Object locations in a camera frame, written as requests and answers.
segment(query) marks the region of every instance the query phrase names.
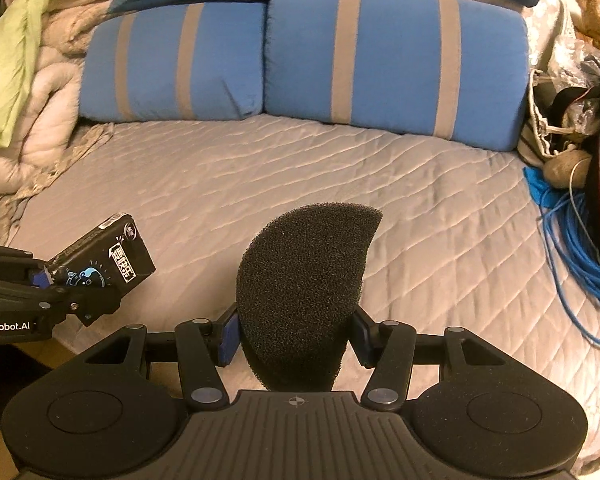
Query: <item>quilted bedspread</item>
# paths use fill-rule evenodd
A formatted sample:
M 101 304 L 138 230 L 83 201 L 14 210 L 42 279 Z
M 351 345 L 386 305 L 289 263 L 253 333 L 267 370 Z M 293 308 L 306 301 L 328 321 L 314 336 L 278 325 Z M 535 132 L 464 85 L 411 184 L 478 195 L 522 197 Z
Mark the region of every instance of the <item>quilted bedspread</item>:
M 159 331 L 218 316 L 235 299 L 251 239 L 292 208 L 378 208 L 362 307 L 422 333 L 467 327 L 566 389 L 589 417 L 581 465 L 600 458 L 600 349 L 557 298 L 522 168 L 514 154 L 443 139 L 267 115 L 125 124 L 30 200 L 12 246 L 47 259 L 115 212 L 136 219 L 158 270 L 113 316 L 57 327 L 56 338 L 81 351 L 130 322 Z M 560 276 L 600 336 L 600 308 Z M 221 375 L 231 394 L 259 387 L 241 353 Z M 360 393 L 369 375 L 349 350 L 335 387 Z M 417 369 L 410 397 L 436 380 L 435 368 Z

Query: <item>blue cartoon character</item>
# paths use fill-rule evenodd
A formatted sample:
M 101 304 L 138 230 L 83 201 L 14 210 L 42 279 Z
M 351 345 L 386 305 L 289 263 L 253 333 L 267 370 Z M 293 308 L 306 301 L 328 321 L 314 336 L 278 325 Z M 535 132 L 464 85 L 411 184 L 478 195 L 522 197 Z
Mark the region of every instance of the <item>blue cartoon character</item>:
M 93 267 L 87 267 L 80 274 L 70 270 L 67 273 L 67 285 L 91 285 L 91 286 L 105 286 L 107 285 L 104 276 L 98 269 Z

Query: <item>black sponge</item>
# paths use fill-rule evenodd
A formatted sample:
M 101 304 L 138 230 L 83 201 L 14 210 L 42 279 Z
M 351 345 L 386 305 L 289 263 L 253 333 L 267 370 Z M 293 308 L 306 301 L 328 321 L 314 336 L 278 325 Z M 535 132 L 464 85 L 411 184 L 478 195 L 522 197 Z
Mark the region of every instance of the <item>black sponge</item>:
M 244 253 L 236 281 L 242 346 L 273 391 L 330 391 L 360 300 L 376 209 L 327 203 L 267 225 Z

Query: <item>black box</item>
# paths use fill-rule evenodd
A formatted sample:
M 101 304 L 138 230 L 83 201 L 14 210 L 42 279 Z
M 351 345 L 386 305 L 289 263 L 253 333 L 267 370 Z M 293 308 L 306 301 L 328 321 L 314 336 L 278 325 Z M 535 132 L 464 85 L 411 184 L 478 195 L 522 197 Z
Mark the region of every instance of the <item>black box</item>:
M 131 215 L 116 213 L 46 263 L 56 285 L 115 286 L 122 296 L 155 271 Z

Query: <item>coiled blue cable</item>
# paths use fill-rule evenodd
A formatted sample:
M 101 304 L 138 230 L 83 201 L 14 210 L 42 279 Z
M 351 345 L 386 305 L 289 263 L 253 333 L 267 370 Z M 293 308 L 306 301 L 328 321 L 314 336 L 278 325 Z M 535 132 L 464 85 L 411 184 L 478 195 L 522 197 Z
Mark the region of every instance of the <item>coiled blue cable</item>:
M 542 204 L 546 203 L 545 199 L 552 191 L 554 190 L 549 189 L 543 193 Z M 560 254 L 564 264 L 581 288 L 600 301 L 600 258 L 585 229 L 587 209 L 584 193 L 573 193 L 570 190 L 558 200 L 554 207 L 544 211 L 541 208 L 541 214 L 544 248 L 548 255 L 549 267 L 554 276 L 555 288 L 562 306 L 580 332 L 590 341 L 600 345 L 600 338 L 594 336 L 584 327 L 569 306 L 558 279 L 557 267 L 549 246 L 549 239 L 551 239 L 557 253 Z M 558 228 L 561 234 L 562 243 L 558 241 L 555 227 Z

